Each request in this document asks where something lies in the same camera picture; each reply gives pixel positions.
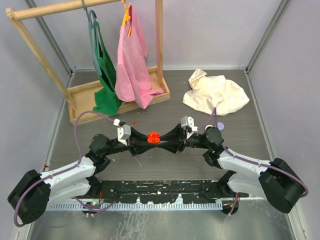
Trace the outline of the lilac earbud case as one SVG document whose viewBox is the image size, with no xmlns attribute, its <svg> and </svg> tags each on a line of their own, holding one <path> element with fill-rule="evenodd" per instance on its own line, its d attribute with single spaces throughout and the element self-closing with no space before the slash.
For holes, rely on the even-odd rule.
<svg viewBox="0 0 320 240">
<path fill-rule="evenodd" d="M 220 130 L 223 131 L 225 129 L 225 125 L 222 122 L 217 122 L 216 127 Z"/>
</svg>

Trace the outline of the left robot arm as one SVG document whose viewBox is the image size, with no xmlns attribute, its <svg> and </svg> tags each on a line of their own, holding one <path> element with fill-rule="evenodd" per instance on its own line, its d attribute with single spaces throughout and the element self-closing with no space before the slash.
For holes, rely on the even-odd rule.
<svg viewBox="0 0 320 240">
<path fill-rule="evenodd" d="M 84 195 L 97 197 L 100 185 L 94 182 L 95 175 L 110 164 L 108 155 L 124 151 L 131 152 L 133 156 L 140 155 L 156 147 L 160 141 L 157 132 L 144 135 L 125 124 L 117 129 L 117 138 L 95 135 L 89 152 L 80 154 L 73 163 L 48 172 L 39 173 L 34 169 L 26 172 L 7 198 L 14 209 L 14 224 L 17 227 L 30 224 L 40 218 L 48 207 L 65 199 Z"/>
</svg>

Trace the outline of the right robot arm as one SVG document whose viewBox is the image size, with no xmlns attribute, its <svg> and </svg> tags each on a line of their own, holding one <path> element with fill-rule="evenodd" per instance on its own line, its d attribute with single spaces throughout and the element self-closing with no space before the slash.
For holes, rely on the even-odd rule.
<svg viewBox="0 0 320 240">
<path fill-rule="evenodd" d="M 225 197 L 234 193 L 266 199 L 278 211 L 288 214 L 309 191 L 302 180 L 281 158 L 260 160 L 239 154 L 224 146 L 217 127 L 209 125 L 203 133 L 178 124 L 165 135 L 155 137 L 159 148 L 176 153 L 185 148 L 201 148 L 205 162 L 226 171 L 219 180 L 219 191 Z"/>
</svg>

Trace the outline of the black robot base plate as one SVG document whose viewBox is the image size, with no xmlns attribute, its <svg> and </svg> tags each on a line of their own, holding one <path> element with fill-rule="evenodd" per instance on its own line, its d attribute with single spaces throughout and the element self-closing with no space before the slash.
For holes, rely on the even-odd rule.
<svg viewBox="0 0 320 240">
<path fill-rule="evenodd" d="M 234 214 L 239 207 L 242 193 L 235 193 L 227 186 L 228 171 L 219 181 L 212 180 L 98 180 L 88 177 L 88 193 L 83 199 L 97 199 L 108 204 L 148 204 L 155 206 L 168 204 L 172 206 L 181 198 L 182 206 L 217 204 L 219 200 L 232 198 L 219 209 L 224 214 Z"/>
</svg>

